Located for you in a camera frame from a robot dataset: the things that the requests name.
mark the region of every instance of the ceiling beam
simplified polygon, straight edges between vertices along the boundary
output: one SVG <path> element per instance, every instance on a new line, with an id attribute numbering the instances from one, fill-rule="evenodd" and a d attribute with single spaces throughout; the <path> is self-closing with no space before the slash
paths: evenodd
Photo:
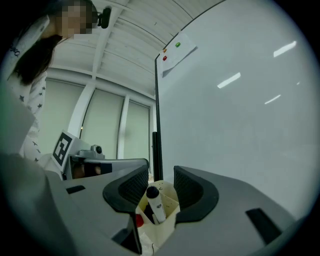
<path id="1" fill-rule="evenodd" d="M 68 71 L 73 71 L 77 73 L 70 74 L 68 73 Z M 72 83 L 79 84 L 79 85 L 85 85 L 88 81 L 91 81 L 92 79 L 89 75 L 93 75 L 93 74 L 91 74 L 91 72 L 88 72 L 86 70 L 82 70 L 78 68 L 70 68 L 69 66 L 54 65 L 48 69 L 48 78 L 62 80 L 62 81 L 69 81 L 69 82 L 71 82 L 70 79 L 72 78 L 73 79 Z M 132 83 L 123 82 L 105 74 L 96 74 L 96 78 L 102 79 L 103 81 L 112 82 L 120 87 L 130 89 L 141 95 L 147 96 L 152 100 L 156 99 L 155 93 L 151 91 L 152 90 L 151 88 L 150 90 L 148 90 L 149 92 L 147 92 L 147 90 L 139 89 L 137 87 L 132 86 Z"/>
<path id="2" fill-rule="evenodd" d="M 153 36 L 155 39 L 157 39 L 157 41 L 159 41 L 159 42 L 161 42 L 160 44 L 161 44 L 161 49 L 166 45 L 166 43 L 165 42 L 163 42 L 162 40 L 160 40 L 158 37 L 156 37 L 154 34 L 152 34 L 152 33 L 150 33 L 149 31 L 147 31 L 147 30 L 145 30 L 144 28 L 142 28 L 142 27 L 140 27 L 139 25 L 137 25 L 137 24 L 135 24 L 135 23 L 133 23 L 133 22 L 130 22 L 130 21 L 128 21 L 128 20 L 126 20 L 126 19 L 124 19 L 124 18 L 120 18 L 119 17 L 119 21 L 121 21 L 123 24 L 126 24 L 126 25 L 128 25 L 129 27 L 135 27 L 135 28 L 137 28 L 140 32 L 142 32 L 146 37 L 149 37 L 150 35 L 151 36 Z"/>
<path id="3" fill-rule="evenodd" d="M 109 0 L 95 0 L 94 2 L 99 2 L 99 3 L 103 4 L 103 5 L 107 4 L 107 5 L 110 5 L 112 7 L 117 7 L 117 8 L 123 9 L 123 10 L 127 10 L 127 11 L 131 10 L 129 7 L 126 6 L 127 3 L 129 2 L 129 0 L 124 2 L 124 3 L 115 2 L 115 1 L 109 1 Z"/>
<path id="4" fill-rule="evenodd" d="M 101 29 L 100 36 L 97 42 L 97 46 L 94 53 L 93 66 L 92 66 L 92 79 L 95 80 L 97 77 L 97 73 L 99 71 L 102 58 L 104 56 L 104 50 L 106 48 L 108 39 L 110 37 L 111 31 L 115 26 L 115 23 L 122 12 L 122 8 L 112 7 L 112 11 L 110 14 L 109 25 L 105 29 Z"/>
<path id="5" fill-rule="evenodd" d="M 168 26 L 168 24 L 165 24 L 163 21 L 156 18 L 153 14 L 150 14 L 150 13 L 140 9 L 139 7 L 136 7 L 134 5 L 130 5 L 130 7 L 127 7 L 126 6 L 127 4 L 120 4 L 120 3 L 110 1 L 110 0 L 103 0 L 103 2 L 110 5 L 110 6 L 113 6 L 113 8 L 117 7 L 119 9 L 122 9 L 122 10 L 125 10 L 128 12 L 131 12 L 135 15 L 138 15 L 140 20 L 144 24 L 152 24 L 152 23 L 157 24 L 157 28 L 156 28 L 157 31 L 160 31 L 165 34 L 170 34 L 170 32 L 171 32 L 171 36 L 173 36 L 177 33 L 174 29 L 172 29 L 170 26 Z"/>
<path id="6" fill-rule="evenodd" d="M 82 68 L 66 66 L 66 65 L 59 65 L 59 64 L 52 64 L 50 67 L 53 68 L 53 69 L 69 70 L 69 71 L 74 71 L 74 72 L 83 73 L 83 74 L 92 76 L 92 72 L 91 71 L 84 70 Z"/>

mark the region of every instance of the woman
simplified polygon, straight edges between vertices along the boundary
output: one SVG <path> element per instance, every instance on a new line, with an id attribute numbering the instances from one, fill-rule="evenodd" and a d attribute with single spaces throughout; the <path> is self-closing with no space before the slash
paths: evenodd
<path id="1" fill-rule="evenodd" d="M 23 157 L 38 161 L 39 119 L 45 103 L 46 77 L 55 47 L 62 39 L 86 34 L 98 21 L 91 0 L 47 0 L 46 7 L 15 38 L 3 63 L 1 77 L 15 96 L 35 116 L 20 150 Z"/>

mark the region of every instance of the ceiling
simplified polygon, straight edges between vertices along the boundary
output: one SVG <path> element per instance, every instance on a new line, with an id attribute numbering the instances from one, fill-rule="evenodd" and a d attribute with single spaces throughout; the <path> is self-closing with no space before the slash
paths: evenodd
<path id="1" fill-rule="evenodd" d="M 155 96 L 155 58 L 187 23 L 222 0 L 93 0 L 112 7 L 109 27 L 59 44 L 53 69 L 70 70 Z"/>

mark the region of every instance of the dark hair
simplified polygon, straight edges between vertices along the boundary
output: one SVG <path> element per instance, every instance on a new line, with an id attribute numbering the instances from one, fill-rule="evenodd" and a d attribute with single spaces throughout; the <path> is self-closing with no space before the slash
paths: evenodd
<path id="1" fill-rule="evenodd" d="M 92 24 L 98 21 L 97 9 L 91 0 L 76 0 L 84 2 L 87 12 L 92 11 L 90 16 L 90 23 L 87 22 L 86 32 L 92 29 Z M 63 6 L 73 3 L 74 0 L 65 1 L 51 1 L 50 4 L 38 15 L 37 19 L 33 19 L 27 26 L 25 26 L 19 34 L 21 37 L 39 18 L 45 15 L 53 15 L 62 11 Z M 21 82 L 24 85 L 30 85 L 37 77 L 45 72 L 53 58 L 54 49 L 62 40 L 62 36 L 53 35 L 48 38 L 42 38 L 37 41 L 17 62 L 14 71 L 18 77 L 21 77 Z"/>

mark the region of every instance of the headset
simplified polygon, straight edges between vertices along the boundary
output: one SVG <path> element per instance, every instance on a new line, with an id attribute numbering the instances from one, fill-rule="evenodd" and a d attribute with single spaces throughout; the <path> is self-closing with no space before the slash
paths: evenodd
<path id="1" fill-rule="evenodd" d="M 106 29 L 109 26 L 109 20 L 112 8 L 110 6 L 103 9 L 102 13 L 98 12 L 98 27 Z"/>

